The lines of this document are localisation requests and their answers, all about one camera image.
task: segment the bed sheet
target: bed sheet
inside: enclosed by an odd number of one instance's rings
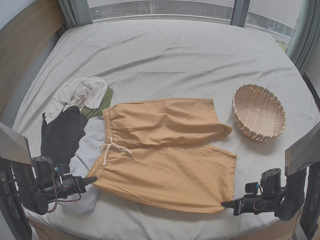
[[[285,150],[320,121],[311,93],[294,64],[267,33],[208,22],[132,20],[72,28],[59,39],[27,92],[13,129],[40,155],[41,114],[58,88],[79,77],[102,77],[113,89],[111,105],[151,99],[213,98],[219,121],[233,127],[217,146],[237,154],[234,198],[265,170],[282,169]],[[287,125],[268,142],[245,136],[234,122],[237,87],[264,86],[282,102]],[[273,213],[233,216],[178,212],[143,205],[100,191],[92,214],[58,206],[28,217],[78,237],[98,239],[229,239],[267,227]]]

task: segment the headboard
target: headboard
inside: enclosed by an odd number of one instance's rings
[[[58,0],[37,0],[0,30],[0,119],[22,73],[64,22]]]

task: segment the clothing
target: clothing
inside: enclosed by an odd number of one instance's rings
[[[106,145],[87,175],[97,176],[93,185],[186,212],[217,213],[232,200],[236,154],[203,143],[232,131],[218,121],[212,99],[120,103],[102,112]]]
[[[102,117],[102,110],[108,108],[110,106],[110,102],[112,99],[112,89],[108,86],[106,93],[104,94],[100,106],[97,109],[90,109],[86,106],[81,110],[81,114],[83,114],[87,119],[93,117]]]
[[[79,148],[79,140],[85,135],[83,130],[88,119],[80,114],[77,106],[61,112],[49,124],[45,113],[42,117],[41,155],[50,157],[54,165],[69,164]]]
[[[52,98],[49,109],[45,113],[47,124],[52,122],[61,111],[71,106],[77,106],[80,110],[84,106],[98,109],[107,88],[107,83],[97,76],[81,77],[65,82]]]
[[[79,148],[75,156],[70,161],[70,173],[74,176],[84,177],[94,161],[101,153],[99,146],[104,144],[105,128],[101,117],[93,117],[88,120],[84,128],[85,136],[79,140]],[[58,202],[59,205],[69,208],[77,213],[92,213],[96,204],[99,188],[89,184],[86,193],[81,194],[81,199],[77,202]],[[68,196],[66,200],[78,199],[78,194]]]

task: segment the tan shorts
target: tan shorts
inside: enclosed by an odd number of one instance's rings
[[[169,98],[103,110],[106,144],[87,177],[117,196],[157,207],[217,213],[234,192],[236,154],[204,142],[228,136],[212,99]]]

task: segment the grass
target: grass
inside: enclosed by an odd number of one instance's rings
[[[283,51],[285,51],[286,48],[287,48],[287,46],[286,46],[285,44],[282,44],[282,43],[280,43],[280,42],[278,42],[278,45],[281,47],[281,49],[282,49]]]

